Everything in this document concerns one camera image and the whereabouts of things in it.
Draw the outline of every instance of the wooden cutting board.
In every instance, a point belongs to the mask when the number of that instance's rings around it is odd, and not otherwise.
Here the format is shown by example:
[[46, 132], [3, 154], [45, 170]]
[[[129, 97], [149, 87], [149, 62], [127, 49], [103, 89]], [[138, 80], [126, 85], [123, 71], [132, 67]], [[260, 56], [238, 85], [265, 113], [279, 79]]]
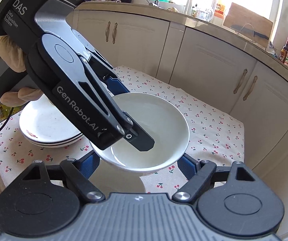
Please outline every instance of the wooden cutting board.
[[[253, 26], [255, 32], [258, 32], [270, 38], [273, 27], [273, 23], [270, 20], [246, 9], [243, 6], [232, 3], [223, 25], [235, 31], [240, 31], [241, 28], [247, 23]], [[246, 25], [241, 31], [242, 35], [252, 40], [253, 33], [249, 30], [244, 30], [245, 28], [252, 31], [252, 27], [250, 25]], [[263, 46], [264, 48], [266, 48], [269, 43], [268, 39], [259, 37], [256, 34], [254, 34], [254, 41]]]

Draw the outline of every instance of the beige glove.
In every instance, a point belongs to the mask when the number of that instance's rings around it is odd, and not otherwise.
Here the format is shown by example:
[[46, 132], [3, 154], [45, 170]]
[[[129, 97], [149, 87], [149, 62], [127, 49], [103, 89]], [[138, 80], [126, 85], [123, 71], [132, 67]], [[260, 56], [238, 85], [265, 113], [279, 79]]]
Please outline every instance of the beige glove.
[[[15, 72], [26, 70], [23, 51], [10, 40], [9, 36], [0, 36], [0, 57]], [[41, 90], [21, 88], [19, 92], [6, 92], [0, 102], [9, 107], [17, 107], [31, 100], [38, 100], [42, 96]]]

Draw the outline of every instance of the sauce bottle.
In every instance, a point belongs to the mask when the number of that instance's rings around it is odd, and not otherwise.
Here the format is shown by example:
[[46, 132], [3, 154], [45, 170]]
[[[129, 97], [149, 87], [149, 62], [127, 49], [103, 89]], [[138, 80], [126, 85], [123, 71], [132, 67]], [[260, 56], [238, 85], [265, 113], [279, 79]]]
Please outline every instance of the sauce bottle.
[[284, 63], [286, 57], [288, 57], [288, 40], [286, 41], [285, 46], [282, 47], [279, 60]]

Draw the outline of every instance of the kitchen counter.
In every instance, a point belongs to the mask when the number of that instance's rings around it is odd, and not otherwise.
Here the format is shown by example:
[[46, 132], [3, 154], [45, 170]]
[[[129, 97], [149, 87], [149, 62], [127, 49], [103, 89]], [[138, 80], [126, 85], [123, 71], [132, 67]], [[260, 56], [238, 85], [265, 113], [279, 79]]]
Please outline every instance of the kitchen counter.
[[185, 25], [186, 27], [199, 30], [244, 51], [245, 53], [251, 55], [258, 61], [271, 68], [288, 82], [288, 68], [276, 58], [267, 53], [265, 50], [235, 34], [234, 32], [228, 31], [208, 22], [198, 20], [188, 15], [172, 12], [169, 10], [163, 10], [148, 5], [113, 2], [85, 2], [79, 5], [76, 10], [97, 10], [130, 13]]

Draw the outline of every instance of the knife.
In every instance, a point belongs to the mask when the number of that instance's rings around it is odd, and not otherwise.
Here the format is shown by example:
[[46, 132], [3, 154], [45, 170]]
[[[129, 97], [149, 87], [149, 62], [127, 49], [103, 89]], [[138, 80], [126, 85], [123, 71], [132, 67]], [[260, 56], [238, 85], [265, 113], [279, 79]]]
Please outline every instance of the knife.
[[[243, 30], [241, 30], [241, 29], [242, 29], [242, 26], [237, 25], [237, 24], [233, 24], [233, 25], [231, 26], [231, 29], [236, 30], [236, 31], [239, 31], [239, 32], [244, 32], [244, 33], [247, 33], [247, 34], [250, 34], [250, 35], [253, 35], [253, 30], [250, 30], [250, 29], [245, 28], [245, 27], [243, 28]], [[254, 31], [254, 36], [255, 36], [255, 35], [259, 36], [260, 38], [264, 38], [264, 39], [266, 39], [266, 40], [269, 40], [269, 39], [270, 39], [268, 36], [266, 36], [266, 35], [264, 35], [264, 34], [262, 34], [262, 33], [256, 32], [256, 31]]]

